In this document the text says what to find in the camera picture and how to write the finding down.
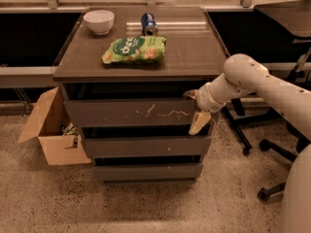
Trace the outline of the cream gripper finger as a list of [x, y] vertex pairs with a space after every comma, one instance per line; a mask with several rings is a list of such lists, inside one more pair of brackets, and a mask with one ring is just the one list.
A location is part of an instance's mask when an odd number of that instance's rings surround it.
[[197, 90], [196, 89], [191, 89], [191, 90], [188, 90], [188, 91], [183, 93], [184, 97], [188, 97], [188, 98], [191, 98], [193, 100], [196, 99], [196, 95], [197, 95]]
[[211, 117], [209, 112], [195, 112], [189, 134], [196, 135], [210, 121]]

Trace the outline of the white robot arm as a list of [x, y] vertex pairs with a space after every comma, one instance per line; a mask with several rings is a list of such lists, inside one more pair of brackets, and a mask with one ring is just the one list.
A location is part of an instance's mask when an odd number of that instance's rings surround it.
[[190, 134], [197, 134], [228, 101], [252, 92], [309, 140], [288, 175], [278, 233], [311, 233], [311, 91], [272, 76], [246, 54], [235, 54], [212, 82], [186, 92], [199, 108]]

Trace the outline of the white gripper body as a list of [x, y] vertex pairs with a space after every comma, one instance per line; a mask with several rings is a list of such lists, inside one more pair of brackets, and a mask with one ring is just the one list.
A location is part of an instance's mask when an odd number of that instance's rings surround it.
[[196, 103], [201, 111], [216, 113], [225, 105], [216, 99], [215, 88], [213, 83], [206, 83], [196, 91]]

